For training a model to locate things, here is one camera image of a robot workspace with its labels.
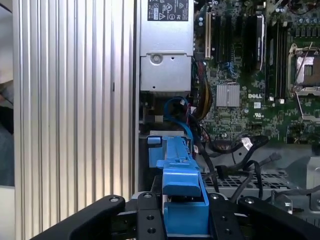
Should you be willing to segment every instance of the ventilation grille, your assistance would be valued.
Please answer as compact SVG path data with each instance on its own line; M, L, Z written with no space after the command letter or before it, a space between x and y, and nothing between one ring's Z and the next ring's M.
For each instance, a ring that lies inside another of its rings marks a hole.
M262 173L262 184L266 189L290 189L286 180L287 174L285 172L274 172L274 173ZM219 188L237 188L246 178L240 176L230 176L224 180L218 179ZM205 180L207 187L213 187L213 182L211 179L207 178ZM253 179L251 183L246 186L248 189L257 189L258 181L255 174L253 174Z

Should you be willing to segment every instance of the metal frame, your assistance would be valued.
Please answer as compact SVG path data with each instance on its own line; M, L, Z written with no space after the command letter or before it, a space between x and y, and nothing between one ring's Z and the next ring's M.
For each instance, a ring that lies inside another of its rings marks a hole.
M13 0L17 240L132 195L134 7Z

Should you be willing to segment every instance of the power supply label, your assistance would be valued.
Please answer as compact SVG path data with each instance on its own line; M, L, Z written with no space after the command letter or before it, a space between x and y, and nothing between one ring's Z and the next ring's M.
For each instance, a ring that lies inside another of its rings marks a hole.
M148 0L148 21L187 22L189 0Z

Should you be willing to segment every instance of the barcode label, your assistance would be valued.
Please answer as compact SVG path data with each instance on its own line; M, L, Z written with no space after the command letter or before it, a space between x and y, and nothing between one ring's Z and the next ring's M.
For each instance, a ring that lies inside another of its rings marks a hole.
M153 20L159 20L159 8L153 9Z

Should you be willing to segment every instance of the cable bundle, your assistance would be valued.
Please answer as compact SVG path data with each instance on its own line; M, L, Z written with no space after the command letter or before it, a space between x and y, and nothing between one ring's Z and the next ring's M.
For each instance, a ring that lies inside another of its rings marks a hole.
M194 83L198 83L198 104L193 115L200 121L209 113L213 103L213 94L207 77L207 68L202 61L193 62L192 78Z

